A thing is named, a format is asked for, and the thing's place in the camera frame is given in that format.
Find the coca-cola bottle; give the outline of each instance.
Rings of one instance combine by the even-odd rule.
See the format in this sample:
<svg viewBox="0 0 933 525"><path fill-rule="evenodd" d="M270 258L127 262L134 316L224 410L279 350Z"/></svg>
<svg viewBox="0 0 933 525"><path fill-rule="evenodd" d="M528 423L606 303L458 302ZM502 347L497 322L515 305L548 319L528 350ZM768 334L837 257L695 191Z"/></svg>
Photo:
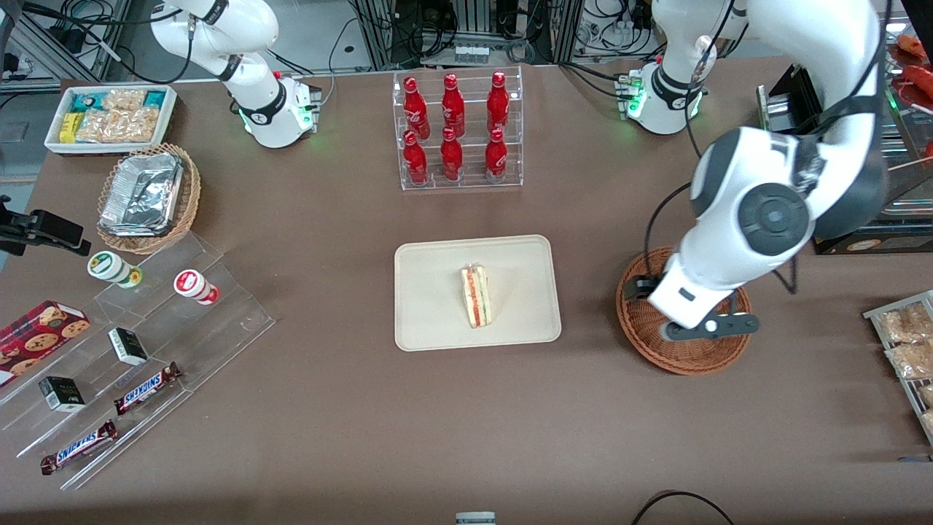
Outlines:
<svg viewBox="0 0 933 525"><path fill-rule="evenodd" d="M508 124L508 92L506 91L506 74L501 71L493 73L493 88L486 99L486 127L489 133L495 128L505 129Z"/></svg>
<svg viewBox="0 0 933 525"><path fill-rule="evenodd" d="M418 138L427 140L431 136L431 125L427 123L427 104L425 98L418 92L418 82L407 77L403 82L405 86L405 120L409 129L418 134Z"/></svg>
<svg viewBox="0 0 933 525"><path fill-rule="evenodd" d="M489 133L489 144L486 145L486 180L491 184L498 184L506 178L506 155L508 148L502 141L502 128L495 128Z"/></svg>
<svg viewBox="0 0 933 525"><path fill-rule="evenodd" d="M463 176L464 150L457 140L456 131L451 126L444 128L444 143L440 145L440 157L444 162L444 176L450 182L456 182Z"/></svg>
<svg viewBox="0 0 933 525"><path fill-rule="evenodd" d="M444 98L440 101L444 111L444 125L453 128L458 137L467 132L467 114L464 110L464 95L457 87L457 76L444 76Z"/></svg>
<svg viewBox="0 0 933 525"><path fill-rule="evenodd" d="M405 157L405 167L408 168L411 184L415 186L424 186L427 184L427 157L425 149L418 144L418 137L414 131L405 130L405 149L402 155Z"/></svg>

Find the clear acrylic display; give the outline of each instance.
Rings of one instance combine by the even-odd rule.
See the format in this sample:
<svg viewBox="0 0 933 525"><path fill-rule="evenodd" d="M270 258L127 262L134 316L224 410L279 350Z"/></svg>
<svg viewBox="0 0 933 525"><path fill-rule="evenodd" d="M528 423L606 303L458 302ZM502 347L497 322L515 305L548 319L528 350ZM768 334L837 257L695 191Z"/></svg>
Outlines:
<svg viewBox="0 0 933 525"><path fill-rule="evenodd" d="M919 419L921 414L924 412L933 409L933 406L927 405L923 396L920 395L919 390L926 385L929 385L933 380L930 378L921 378L921 379L905 379L900 376L900 373L897 373L897 366L892 360L891 350L894 349L897 345L901 344L900 341L892 340L891 335L887 330L884 329L884 325L881 321L882 314L888 312L900 311L907 306L919 305L922 310L926 311L926 315L931 321L933 321L933 291L927 291L924 293L919 293L907 299L902 299L900 301L891 303L890 305L885 305L880 308L875 308L868 312L862 314L862 317L869 319L871 325L874 326L875 332L878 334L878 337L881 339L882 345L884 345L884 355L887 357L891 364L895 367L898 380L900 385L904 388L904 391L907 393L907 398L911 402L911 407L913 408L914 414ZM923 422L920 426L924 429L924 434L926 434L926 440L933 445L933 429L928 428Z"/></svg>
<svg viewBox="0 0 933 525"><path fill-rule="evenodd" d="M486 180L486 145L489 143L489 130L486 127L486 98L492 88L495 71L502 71L506 74L506 90L509 96L508 125L503 131L508 156L506 157L505 179L500 183L491 184ZM524 182L522 70L520 67L477 67L457 69L454 72L457 75L460 92L464 95L466 107L466 134L459 139L464 151L464 174L458 182L450 182L444 176L440 159L440 144L443 141L441 130L444 129L444 118L440 109L440 101L444 96L443 78L437 77L436 74L426 73L426 70L395 73L392 109L395 116L398 172L402 190L495 189L521 186ZM418 80L418 89L427 103L427 119L431 125L431 136L421 141L421 146L425 149L427 156L428 181L424 186L415 186L411 183L405 167L405 157L402 154L405 148L402 134L408 129L404 109L405 90L401 85L405 77L414 77Z"/></svg>
<svg viewBox="0 0 933 525"><path fill-rule="evenodd" d="M34 366L0 400L0 436L17 458L35 464L36 477L45 477L39 472L43 457L114 420L119 432L115 443L100 445L48 476L62 490L86 483L275 323L230 275L221 253L195 234L139 267L139 286L124 290L110 285L98 294L82 308L92 323L83 337ZM220 289L214 304L200 305L174 292L174 277L187 268L200 271ZM132 367L117 359L107 333L118 326L136 332L149 356L146 363ZM113 402L172 361L183 375L118 417ZM45 376L74 379L86 406L70 414L50 410L38 388Z"/></svg>

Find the red cookie box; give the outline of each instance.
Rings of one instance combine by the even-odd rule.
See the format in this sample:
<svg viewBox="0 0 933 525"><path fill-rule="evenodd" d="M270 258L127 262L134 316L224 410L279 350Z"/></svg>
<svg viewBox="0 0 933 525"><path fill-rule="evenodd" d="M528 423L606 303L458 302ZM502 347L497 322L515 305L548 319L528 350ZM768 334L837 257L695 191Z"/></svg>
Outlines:
<svg viewBox="0 0 933 525"><path fill-rule="evenodd" d="M0 330L0 387L91 326L84 312L46 301Z"/></svg>

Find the brown table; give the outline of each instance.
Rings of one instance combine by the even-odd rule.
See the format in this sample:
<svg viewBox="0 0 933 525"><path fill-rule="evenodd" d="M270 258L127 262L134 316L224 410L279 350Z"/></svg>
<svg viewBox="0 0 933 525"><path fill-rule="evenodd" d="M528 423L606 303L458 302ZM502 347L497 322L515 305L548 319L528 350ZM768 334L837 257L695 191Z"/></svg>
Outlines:
<svg viewBox="0 0 933 525"><path fill-rule="evenodd" d="M701 146L754 121L755 86L786 66L717 64ZM895 462L928 448L859 315L933 287L928 257L804 255L796 297L771 277L748 286L762 328L741 360L667 374L625 341L612 297L651 210L692 174L687 135L619 121L556 67L523 70L525 186L469 195L402 194L391 75L339 78L320 132L282 150L243 131L219 83L178 85L174 142L203 177L195 231L279 322L81 490L0 450L0 522L442 524L490 509L503 525L617 524L665 489L698 491L738 523L930 516L933 467ZM50 154L30 208L79 221L101 247L113 162ZM678 198L655 242L691 222ZM396 348L399 245L514 234L553 246L556 342ZM52 248L10 258L0 322L47 298L89 301L103 284L85 263ZM699 504L659 507L643 523L717 522Z"/></svg>

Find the snickers wrapper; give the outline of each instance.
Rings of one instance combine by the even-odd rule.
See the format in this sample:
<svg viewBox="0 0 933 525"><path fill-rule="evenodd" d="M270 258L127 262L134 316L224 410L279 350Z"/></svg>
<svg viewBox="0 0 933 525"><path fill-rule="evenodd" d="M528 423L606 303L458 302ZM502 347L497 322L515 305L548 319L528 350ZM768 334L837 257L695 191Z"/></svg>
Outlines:
<svg viewBox="0 0 933 525"><path fill-rule="evenodd" d="M122 416L126 414L134 406L141 404L148 399L149 396L174 381L178 376L181 376L181 371L178 370L178 365L172 361L171 364L159 370L158 374L147 379L145 383L130 390L126 395L114 401L114 406L117 408L117 415Z"/></svg>
<svg viewBox="0 0 933 525"><path fill-rule="evenodd" d="M59 450L57 454L49 454L45 458L42 458L42 462L39 465L42 469L42 475L50 475L74 458L82 454L87 454L93 448L107 441L117 441L117 438L117 426L114 425L113 421L108 419L107 422L104 423L104 426L96 431L78 439L68 447Z"/></svg>

